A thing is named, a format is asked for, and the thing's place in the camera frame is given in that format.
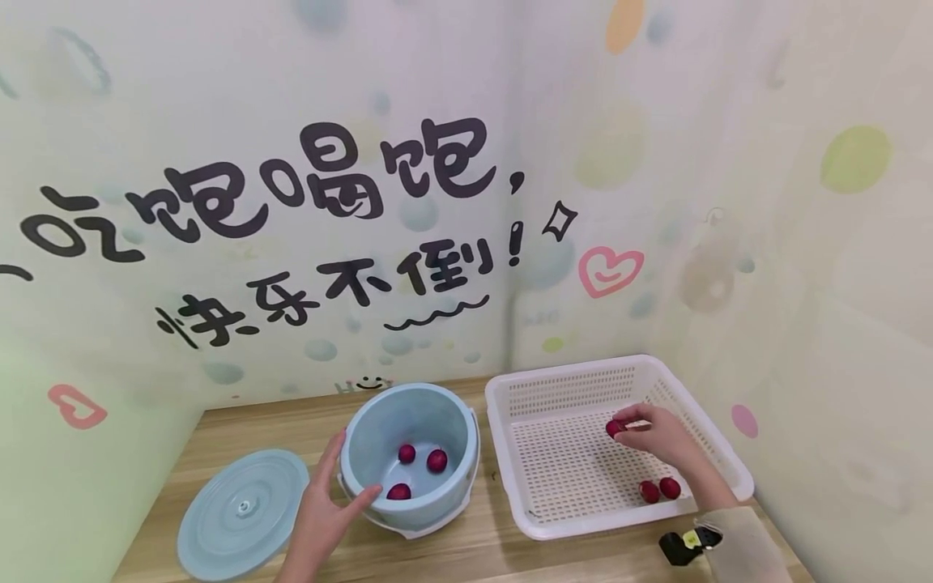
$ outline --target heart drawing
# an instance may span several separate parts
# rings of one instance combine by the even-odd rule
[[[107,411],[91,401],[70,384],[56,384],[49,389],[49,401],[59,408],[65,423],[75,429],[91,429],[106,419]],[[78,415],[77,406],[90,409],[91,413]]]
[[[606,270],[608,273],[595,271],[591,279],[590,271],[587,268],[590,265],[590,261],[596,256],[600,256],[605,259]],[[629,272],[629,274],[625,277],[622,277],[623,270],[616,270],[616,267],[625,261],[633,261],[634,265],[632,265],[632,270]],[[590,249],[584,253],[580,258],[580,261],[577,264],[577,273],[579,275],[580,282],[583,284],[583,289],[586,290],[586,293],[590,294],[591,298],[596,299],[615,293],[633,282],[634,279],[638,277],[638,273],[641,271],[642,266],[644,265],[645,254],[641,251],[626,251],[624,253],[617,254],[609,247],[594,247],[593,249]],[[596,283],[609,285],[606,285],[602,288],[597,288],[593,279],[596,280]]]

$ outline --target light blue bucket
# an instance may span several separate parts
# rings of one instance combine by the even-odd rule
[[[468,502],[479,439],[473,411],[457,395],[426,382],[402,384],[370,399],[347,426],[341,485],[353,498],[370,484],[382,484],[383,493],[367,513],[371,521],[405,535],[434,532]],[[417,452],[408,465],[398,461],[405,443]],[[435,475],[427,471],[426,460],[438,447],[448,462]],[[411,499],[387,499],[400,482],[411,487]]]

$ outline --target red ball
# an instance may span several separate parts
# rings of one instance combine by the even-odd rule
[[[444,450],[434,450],[427,455],[427,471],[439,474],[447,468],[447,454]]]
[[[619,431],[625,431],[625,425],[619,423],[615,419],[610,419],[609,423],[606,423],[606,433],[608,433],[610,437],[615,438]]]
[[[676,500],[680,497],[680,484],[677,483],[677,480],[673,478],[661,478],[659,485],[661,486],[661,493],[664,494],[665,498]]]
[[[405,444],[402,447],[398,448],[398,460],[402,464],[410,464],[414,461],[415,450],[414,446]]]
[[[411,488],[408,484],[396,484],[389,488],[389,493],[385,495],[389,500],[409,500],[411,499]]]
[[[638,492],[642,495],[645,502],[649,504],[656,504],[661,500],[661,491],[658,490],[658,487],[655,486],[653,482],[648,480],[638,484]]]

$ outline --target hand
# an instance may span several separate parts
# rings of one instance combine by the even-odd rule
[[[729,483],[709,461],[687,428],[664,408],[639,403],[612,416],[619,422],[613,438],[624,446],[647,451],[662,462],[677,468],[687,481],[693,499],[700,510],[719,510],[739,505]],[[629,423],[647,421],[649,425],[626,427]]]
[[[612,416],[619,422],[614,439],[626,447],[647,451],[681,473],[699,464],[708,464],[700,445],[669,410],[639,403],[626,407]],[[629,423],[647,421],[649,425],[626,427]]]
[[[383,490],[379,484],[369,486],[344,508],[330,499],[330,480],[345,439],[346,429],[330,439],[314,470],[314,478],[304,489],[285,563],[275,579],[278,583],[312,582],[317,569],[340,544],[350,524]]]

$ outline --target bucket handle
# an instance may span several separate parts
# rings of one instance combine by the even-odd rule
[[[385,522],[379,520],[376,516],[373,515],[372,512],[369,512],[368,510],[363,512],[363,516],[366,518],[366,520],[372,522],[376,526],[381,526],[387,531],[399,533],[405,538],[411,540],[413,538],[420,538],[422,536],[427,536],[428,534],[439,531],[443,527],[447,526],[447,524],[450,523],[453,519],[459,516],[461,512],[463,512],[464,508],[466,508],[467,504],[469,504],[469,497],[473,493],[473,484],[476,482],[477,474],[480,472],[480,456],[482,454],[482,448],[480,447],[480,420],[477,418],[475,410],[470,409],[469,412],[472,413],[473,424],[476,426],[476,465],[473,466],[473,476],[470,478],[469,488],[466,489],[466,496],[464,496],[463,504],[460,505],[460,507],[457,508],[455,512],[452,512],[448,518],[438,522],[437,524],[433,524],[422,531],[406,531],[394,526],[389,526]],[[353,496],[350,494],[350,488],[347,487],[346,481],[343,479],[343,472],[339,472],[337,474],[337,481],[341,485],[341,489],[343,489],[343,493],[346,495],[347,499],[353,500]]]

